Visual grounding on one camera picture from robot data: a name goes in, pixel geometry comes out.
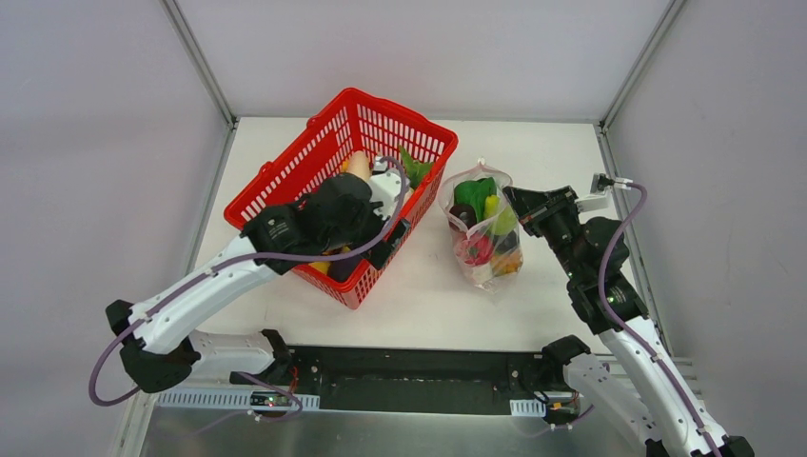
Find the green pear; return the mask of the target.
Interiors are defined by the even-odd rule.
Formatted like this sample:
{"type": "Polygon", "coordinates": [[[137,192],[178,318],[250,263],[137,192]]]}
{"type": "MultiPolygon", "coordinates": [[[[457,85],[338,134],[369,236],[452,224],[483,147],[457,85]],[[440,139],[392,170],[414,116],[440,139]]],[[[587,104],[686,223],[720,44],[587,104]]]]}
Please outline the green pear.
{"type": "Polygon", "coordinates": [[[505,236],[518,225],[518,218],[507,202],[502,202],[498,195],[487,196],[483,206],[483,218],[489,222],[488,233],[494,236],[505,236]]]}

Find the clear zip top bag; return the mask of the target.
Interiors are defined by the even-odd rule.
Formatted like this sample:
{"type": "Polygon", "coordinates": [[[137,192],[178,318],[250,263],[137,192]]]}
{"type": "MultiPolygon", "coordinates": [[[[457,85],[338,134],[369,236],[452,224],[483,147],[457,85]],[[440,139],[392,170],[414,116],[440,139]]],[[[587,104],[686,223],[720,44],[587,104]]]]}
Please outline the clear zip top bag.
{"type": "Polygon", "coordinates": [[[449,227],[452,253],[455,256],[457,265],[464,278],[473,287],[483,290],[489,294],[496,294],[509,287],[509,285],[515,281],[515,278],[519,272],[501,277],[495,277],[491,269],[491,261],[478,267],[464,265],[457,256],[457,246],[461,240],[470,238],[472,235],[479,234],[486,235],[491,239],[495,246],[494,254],[506,253],[514,248],[522,249],[521,226],[519,222],[517,227],[505,236],[490,235],[488,233],[489,222],[485,221],[483,217],[480,222],[478,222],[472,228],[468,228],[466,231],[455,231],[449,226],[449,221],[453,219],[453,216],[449,213],[449,210],[453,205],[455,205],[453,198],[454,187],[456,187],[462,181],[477,180],[485,177],[494,178],[497,185],[496,195],[501,198],[503,203],[507,202],[503,195],[503,189],[512,184],[511,176],[500,169],[489,166],[483,158],[480,158],[472,168],[461,171],[443,181],[438,193],[438,204],[440,209],[443,211],[443,215],[446,218],[446,222],[449,227]]]}

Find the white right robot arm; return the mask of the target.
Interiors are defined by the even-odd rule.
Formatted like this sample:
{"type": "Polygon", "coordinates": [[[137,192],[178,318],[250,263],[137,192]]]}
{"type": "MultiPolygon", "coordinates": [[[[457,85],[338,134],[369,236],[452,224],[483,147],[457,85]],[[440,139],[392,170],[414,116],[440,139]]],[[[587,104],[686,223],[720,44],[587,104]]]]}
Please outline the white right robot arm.
{"type": "Polygon", "coordinates": [[[569,187],[503,194],[524,231],[542,238],[565,272],[578,317],[611,351],[632,383],[615,380],[604,363],[569,335],[542,351],[541,380],[572,388],[645,456],[752,456],[742,436],[730,435],[699,403],[665,349],[655,321],[621,266],[630,251],[623,220],[580,219],[581,200],[569,187]]]}

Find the red plastic shopping basket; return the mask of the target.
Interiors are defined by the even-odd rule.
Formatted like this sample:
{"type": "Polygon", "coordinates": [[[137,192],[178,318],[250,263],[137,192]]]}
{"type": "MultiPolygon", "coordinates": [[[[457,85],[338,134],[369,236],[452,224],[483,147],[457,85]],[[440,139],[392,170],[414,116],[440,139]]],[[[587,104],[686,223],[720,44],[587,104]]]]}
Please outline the red plastic shopping basket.
{"type": "MultiPolygon", "coordinates": [[[[262,209],[295,201],[325,179],[345,173],[347,159],[358,150],[366,154],[370,166],[380,158],[406,175],[398,152],[398,146],[404,145],[415,159],[433,163],[421,184],[404,197],[399,219],[411,224],[404,243],[434,202],[445,165],[458,143],[453,131],[412,109],[358,89],[344,89],[308,120],[305,130],[275,160],[261,168],[226,207],[225,217],[241,232],[262,209]]],[[[348,281],[337,283],[327,275],[331,262],[323,258],[290,272],[353,309],[384,271],[363,258],[348,281]]]]}

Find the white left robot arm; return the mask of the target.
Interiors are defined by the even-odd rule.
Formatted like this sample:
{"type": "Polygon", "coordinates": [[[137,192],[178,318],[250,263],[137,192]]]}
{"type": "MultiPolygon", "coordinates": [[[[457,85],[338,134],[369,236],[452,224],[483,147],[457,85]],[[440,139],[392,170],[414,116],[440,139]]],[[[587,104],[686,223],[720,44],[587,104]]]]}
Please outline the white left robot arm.
{"type": "Polygon", "coordinates": [[[192,377],[281,384],[290,352],[278,331],[220,334],[199,326],[300,265],[358,257],[384,266],[408,229],[399,219],[407,192],[397,171],[368,179],[337,174],[295,201],[262,209],[214,258],[167,290],[136,304],[113,302],[106,314],[125,372],[147,393],[192,377]]]}

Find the dark purple round fruit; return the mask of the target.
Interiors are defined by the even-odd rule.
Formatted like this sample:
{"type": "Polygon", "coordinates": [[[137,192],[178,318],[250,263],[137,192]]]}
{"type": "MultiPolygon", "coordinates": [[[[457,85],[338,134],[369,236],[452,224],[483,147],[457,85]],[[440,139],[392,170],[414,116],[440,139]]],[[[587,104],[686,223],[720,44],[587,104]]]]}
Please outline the dark purple round fruit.
{"type": "Polygon", "coordinates": [[[455,204],[449,213],[453,219],[449,221],[449,226],[455,231],[466,231],[478,223],[477,213],[473,206],[468,204],[455,204]]]}

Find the toy pineapple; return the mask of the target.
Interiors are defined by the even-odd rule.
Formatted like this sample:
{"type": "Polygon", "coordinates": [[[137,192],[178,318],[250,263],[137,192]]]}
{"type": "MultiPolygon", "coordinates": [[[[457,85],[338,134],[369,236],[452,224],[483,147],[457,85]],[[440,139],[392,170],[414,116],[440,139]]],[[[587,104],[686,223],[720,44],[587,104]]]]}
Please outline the toy pineapple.
{"type": "Polygon", "coordinates": [[[495,253],[491,259],[491,269],[495,277],[501,277],[518,273],[522,263],[522,250],[514,248],[506,253],[495,253]]]}

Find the green leafy bok choy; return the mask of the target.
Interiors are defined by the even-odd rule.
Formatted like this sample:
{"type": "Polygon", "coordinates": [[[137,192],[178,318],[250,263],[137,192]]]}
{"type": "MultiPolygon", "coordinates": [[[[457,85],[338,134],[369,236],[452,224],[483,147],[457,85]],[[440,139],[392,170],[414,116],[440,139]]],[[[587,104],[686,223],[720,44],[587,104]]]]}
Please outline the green leafy bok choy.
{"type": "Polygon", "coordinates": [[[478,222],[482,220],[487,197],[496,194],[497,185],[493,177],[462,181],[453,189],[454,203],[471,206],[478,222]]]}

